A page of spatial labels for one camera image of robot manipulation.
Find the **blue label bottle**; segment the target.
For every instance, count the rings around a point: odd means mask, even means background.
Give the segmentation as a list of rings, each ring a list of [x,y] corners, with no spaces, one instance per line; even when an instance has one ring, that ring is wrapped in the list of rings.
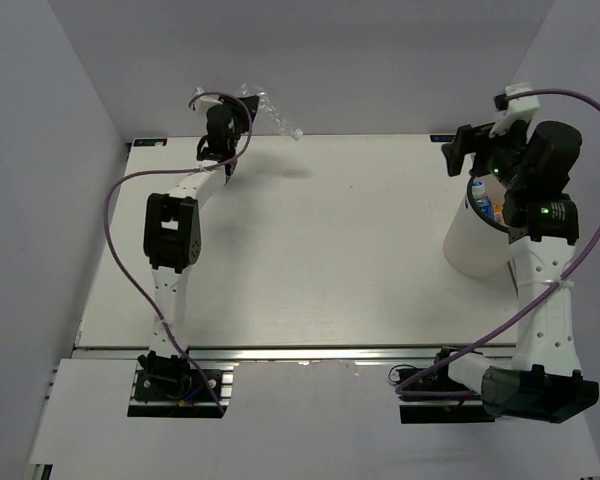
[[[494,206],[491,198],[487,194],[486,186],[483,181],[473,180],[471,184],[473,199],[485,218],[491,221],[495,220]]]

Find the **clear bottle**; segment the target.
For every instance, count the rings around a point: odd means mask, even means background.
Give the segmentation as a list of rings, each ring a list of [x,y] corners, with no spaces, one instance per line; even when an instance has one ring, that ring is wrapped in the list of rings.
[[[303,130],[285,114],[263,87],[253,83],[243,83],[240,86],[240,93],[243,96],[259,97],[258,113],[268,120],[276,134],[294,141],[299,141],[304,136]]]

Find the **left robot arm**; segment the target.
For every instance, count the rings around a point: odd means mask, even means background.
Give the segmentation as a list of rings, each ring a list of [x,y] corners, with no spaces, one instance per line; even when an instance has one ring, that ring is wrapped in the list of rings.
[[[149,353],[141,356],[139,363],[144,384],[165,398],[181,401],[192,388],[205,384],[184,356],[187,340],[183,331],[188,281],[202,247],[200,213],[232,177],[238,143],[253,126],[259,103],[257,95],[218,95],[192,102],[206,118],[206,134],[196,147],[196,171],[168,192],[153,193],[147,200],[143,249],[160,313]]]

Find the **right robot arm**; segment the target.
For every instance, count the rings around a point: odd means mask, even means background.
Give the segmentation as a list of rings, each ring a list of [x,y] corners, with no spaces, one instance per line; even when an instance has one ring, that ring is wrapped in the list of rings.
[[[521,319],[509,368],[468,353],[431,374],[433,390],[457,397],[474,390],[494,417],[562,423],[594,406],[597,382],[584,378],[575,350],[571,286],[566,278],[579,239],[579,214],[565,193],[582,136],[544,121],[530,131],[518,120],[505,133],[489,124],[464,125],[443,145],[449,175],[472,155],[475,177],[489,174],[504,188],[503,219],[514,265]]]

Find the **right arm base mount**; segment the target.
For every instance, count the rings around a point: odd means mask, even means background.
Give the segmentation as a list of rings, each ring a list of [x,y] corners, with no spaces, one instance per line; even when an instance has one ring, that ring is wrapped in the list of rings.
[[[444,346],[435,355],[433,363],[438,363],[459,352],[458,348]],[[485,367],[493,361],[482,353],[472,352],[461,360],[477,360]],[[449,376],[452,364],[438,368],[435,372],[423,376],[406,387],[407,394],[398,395],[400,421],[404,425],[451,425],[451,424],[488,424],[496,418],[489,414],[480,400],[480,396],[469,387],[453,380]],[[390,368],[387,374],[389,385],[397,388],[401,383],[425,370],[413,364],[398,364]]]

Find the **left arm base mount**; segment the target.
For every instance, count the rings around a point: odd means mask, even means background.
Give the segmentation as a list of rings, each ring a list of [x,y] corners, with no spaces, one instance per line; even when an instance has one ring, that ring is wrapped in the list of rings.
[[[222,402],[221,369],[203,369],[204,376],[186,359],[138,357],[127,416],[130,418],[221,419],[224,413],[211,391]]]

